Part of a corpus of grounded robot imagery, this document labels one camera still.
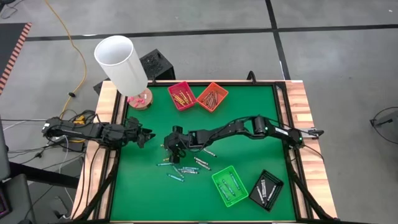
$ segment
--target lamp base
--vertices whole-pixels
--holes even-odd
[[[136,110],[145,110],[151,106],[154,101],[152,92],[146,88],[142,93],[137,96],[129,96],[127,102]]]

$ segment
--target green tray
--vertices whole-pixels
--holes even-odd
[[[238,203],[249,195],[233,166],[229,166],[213,174],[211,178],[227,207]]]

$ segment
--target black tray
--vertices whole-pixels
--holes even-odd
[[[265,204],[263,204],[261,202],[261,198],[260,198],[259,193],[256,188],[256,186],[258,186],[261,191],[261,189],[262,189],[261,180],[262,179],[266,180],[267,197],[263,198]],[[283,185],[284,185],[284,183],[281,180],[279,180],[276,176],[272,175],[270,172],[268,172],[266,170],[262,170],[259,179],[257,180],[256,184],[254,185],[253,189],[250,192],[249,198],[269,212],[269,211],[271,211],[272,207],[274,206],[276,199],[278,198],[279,193],[282,190]],[[275,186],[275,190],[272,193],[271,198],[268,200],[274,186]]]

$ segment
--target green mat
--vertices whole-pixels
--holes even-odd
[[[160,145],[172,132],[173,125],[188,130],[213,129],[243,116],[261,114],[277,119],[274,95],[270,86],[226,86],[229,95],[214,113],[200,105],[179,112],[167,92],[167,87],[150,88],[153,105],[144,111],[129,108],[127,117],[134,116],[143,127],[153,129],[156,137],[139,149],[136,143],[122,148],[118,177],[112,204],[112,221],[265,221],[295,220],[282,142],[265,138],[251,140],[232,136],[214,142],[205,152],[196,154],[207,161],[211,171],[201,169],[199,174],[185,174],[185,182],[166,175],[178,176],[171,166],[158,167],[167,154]],[[205,86],[194,86],[195,96]],[[227,208],[222,201],[211,175],[234,166],[244,186],[250,192],[263,169],[268,170],[285,185],[271,212],[265,211],[250,198]],[[193,154],[187,153],[181,166],[195,166]]]

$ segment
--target white cylinder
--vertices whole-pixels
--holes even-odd
[[[103,39],[95,48],[94,57],[122,95],[136,96],[147,87],[147,75],[127,37]]]

